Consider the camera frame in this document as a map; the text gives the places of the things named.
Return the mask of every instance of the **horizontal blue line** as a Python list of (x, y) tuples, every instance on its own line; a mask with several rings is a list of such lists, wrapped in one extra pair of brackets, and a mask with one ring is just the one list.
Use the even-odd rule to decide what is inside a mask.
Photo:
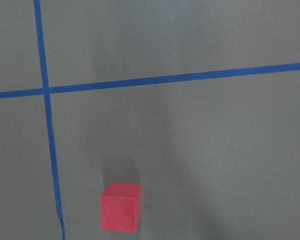
[(300, 63), (281, 64), (281, 65), (272, 65), (272, 66), (257, 66), (257, 67), (249, 67), (249, 68), (207, 71), (207, 72), (188, 73), (188, 74), (169, 75), (169, 76), (156, 76), (156, 77), (129, 79), (129, 80), (104, 81), (104, 82), (86, 83), (86, 84), (77, 84), (77, 85), (68, 85), (68, 86), (53, 86), (50, 87), (49, 90), (51, 94), (58, 94), (58, 93), (89, 91), (89, 90), (97, 90), (97, 89), (124, 88), (124, 87), (141, 86), (141, 85), (177, 83), (177, 82), (185, 82), (185, 81), (218, 79), (218, 78), (238, 77), (238, 76), (257, 75), (257, 74), (270, 74), (270, 73), (280, 73), (280, 72), (289, 72), (289, 71), (300, 71)]
[(0, 99), (34, 96), (34, 95), (42, 95), (42, 94), (43, 94), (42, 88), (16, 90), (16, 91), (2, 91), (0, 92)]

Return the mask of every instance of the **blue tape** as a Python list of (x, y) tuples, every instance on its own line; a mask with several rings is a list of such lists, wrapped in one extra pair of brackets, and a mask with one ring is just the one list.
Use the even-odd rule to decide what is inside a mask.
[(16, 90), (16, 91), (2, 91), (0, 92), (0, 99), (34, 96), (34, 95), (42, 95), (42, 94), (43, 94), (42, 88)]
[(129, 79), (129, 80), (104, 81), (104, 82), (77, 84), (77, 85), (68, 85), (68, 86), (53, 86), (50, 87), (49, 90), (51, 94), (58, 94), (58, 93), (89, 91), (89, 90), (97, 90), (97, 89), (124, 88), (124, 87), (141, 86), (141, 85), (177, 83), (177, 82), (185, 82), (185, 81), (218, 79), (218, 78), (281, 73), (281, 72), (290, 72), (290, 71), (300, 71), (300, 63), (271, 65), (271, 66), (257, 66), (257, 67), (249, 67), (249, 68), (207, 71), (207, 72), (188, 73), (188, 74), (170, 75), (170, 76), (156, 76), (156, 77)]
[(48, 71), (47, 71), (46, 52), (45, 52), (45, 43), (44, 43), (44, 32), (43, 32), (42, 18), (41, 18), (40, 0), (33, 0), (33, 2), (34, 2), (36, 34), (37, 34), (39, 58), (40, 58), (42, 87), (43, 87), (42, 93), (44, 97), (46, 125), (47, 125), (48, 141), (49, 141), (49, 149), (50, 149), (55, 207), (61, 225), (62, 239), (66, 240), (66, 232), (65, 232), (60, 185), (59, 185), (56, 144), (55, 144), (55, 137), (53, 131), (53, 122), (52, 122), (52, 108), (51, 108), (51, 100), (50, 100), (50, 93), (49, 93), (49, 81), (48, 81)]

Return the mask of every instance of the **cube's top face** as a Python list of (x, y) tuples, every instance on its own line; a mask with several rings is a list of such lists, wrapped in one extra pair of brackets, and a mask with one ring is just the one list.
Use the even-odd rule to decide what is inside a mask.
[(141, 192), (139, 184), (111, 183), (103, 192), (102, 196), (122, 198), (137, 198)]

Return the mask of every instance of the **red cube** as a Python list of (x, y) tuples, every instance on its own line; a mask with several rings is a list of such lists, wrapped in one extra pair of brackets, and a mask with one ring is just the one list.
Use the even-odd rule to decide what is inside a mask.
[(111, 183), (101, 195), (101, 229), (135, 233), (141, 217), (141, 185)]

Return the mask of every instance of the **block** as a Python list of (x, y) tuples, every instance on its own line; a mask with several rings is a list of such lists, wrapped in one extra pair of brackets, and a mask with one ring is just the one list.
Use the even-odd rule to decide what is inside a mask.
[(101, 195), (101, 229), (136, 233), (141, 218), (141, 185), (111, 183)]

